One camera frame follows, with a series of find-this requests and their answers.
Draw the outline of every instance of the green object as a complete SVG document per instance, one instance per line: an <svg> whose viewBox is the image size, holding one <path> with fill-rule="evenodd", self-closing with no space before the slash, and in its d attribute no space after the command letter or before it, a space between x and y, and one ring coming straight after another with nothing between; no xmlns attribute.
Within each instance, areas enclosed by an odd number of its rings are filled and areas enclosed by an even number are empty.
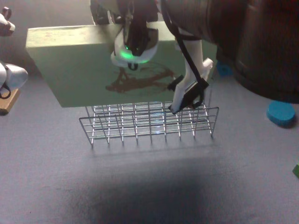
<svg viewBox="0 0 299 224"><path fill-rule="evenodd" d="M62 107L172 101L167 85L185 74L184 58L164 22L148 27L159 30L158 50L136 71L111 62L119 25L31 28L26 50ZM202 46L216 65L216 46Z"/></svg>
<svg viewBox="0 0 299 224"><path fill-rule="evenodd" d="M299 178L299 163L295 166L293 173Z"/></svg>

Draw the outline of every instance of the metal grid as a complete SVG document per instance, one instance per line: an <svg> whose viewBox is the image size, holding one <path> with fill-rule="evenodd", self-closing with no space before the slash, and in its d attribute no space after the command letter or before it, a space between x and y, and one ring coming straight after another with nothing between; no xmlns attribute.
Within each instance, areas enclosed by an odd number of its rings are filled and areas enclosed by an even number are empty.
<svg viewBox="0 0 299 224"><path fill-rule="evenodd" d="M190 132L195 137L197 131L208 130L213 136L218 117L218 107L203 105L195 110L185 108L173 115L168 107L171 102L147 102L121 105L93 106L90 111L86 107L87 117L80 118L81 126L93 146L95 140L120 138L122 143L126 137L138 139L142 136Z"/></svg>

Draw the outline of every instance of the robotic hand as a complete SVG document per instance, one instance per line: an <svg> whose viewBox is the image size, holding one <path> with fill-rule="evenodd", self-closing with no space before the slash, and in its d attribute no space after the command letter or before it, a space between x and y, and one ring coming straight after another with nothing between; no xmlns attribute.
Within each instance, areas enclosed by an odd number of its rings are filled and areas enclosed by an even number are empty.
<svg viewBox="0 0 299 224"><path fill-rule="evenodd" d="M15 30L14 24L7 21L11 16L11 10L4 7L0 14L0 36L11 36ZM0 61L0 99L7 99L11 96L11 91L21 88L28 79L25 69L13 64L5 64Z"/></svg>
<svg viewBox="0 0 299 224"><path fill-rule="evenodd" d="M204 98L208 86L206 75L213 63L202 60L201 40L217 45L217 60L228 64L235 78L248 90L263 97L299 104L299 3L277 0L97 0L106 10L131 17L124 23L124 35L139 54L129 54L130 60L114 51L114 64L125 66L139 63L145 56L148 37L145 30L146 15L160 12L176 37L185 57L185 78L170 84L174 90L170 110L178 112L192 105L199 95ZM128 10L134 6L134 12ZM121 36L115 40L120 43Z"/></svg>

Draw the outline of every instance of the metal wire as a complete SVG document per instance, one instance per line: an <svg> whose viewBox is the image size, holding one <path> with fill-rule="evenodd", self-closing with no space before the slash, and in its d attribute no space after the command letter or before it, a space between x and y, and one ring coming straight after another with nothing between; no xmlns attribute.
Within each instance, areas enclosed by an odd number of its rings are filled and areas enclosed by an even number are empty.
<svg viewBox="0 0 299 224"><path fill-rule="evenodd" d="M208 130L213 136L219 108L203 105L195 110L185 108L180 113L173 115L168 107L171 102L146 102L122 105L103 105L91 108L93 117L80 118L81 126L93 146L94 140L167 135L191 132L195 137L197 131Z"/></svg>

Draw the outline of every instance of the blue round object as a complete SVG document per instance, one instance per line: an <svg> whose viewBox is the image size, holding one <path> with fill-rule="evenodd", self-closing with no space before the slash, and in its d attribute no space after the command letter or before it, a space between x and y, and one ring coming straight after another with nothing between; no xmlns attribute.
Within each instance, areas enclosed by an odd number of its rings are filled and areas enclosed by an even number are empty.
<svg viewBox="0 0 299 224"><path fill-rule="evenodd" d="M278 126L289 126L295 120L295 110L291 104L273 101L269 105L267 117Z"/></svg>
<svg viewBox="0 0 299 224"><path fill-rule="evenodd" d="M233 74L231 68L222 62L218 61L216 67L217 67L218 73L221 77L230 76Z"/></svg>

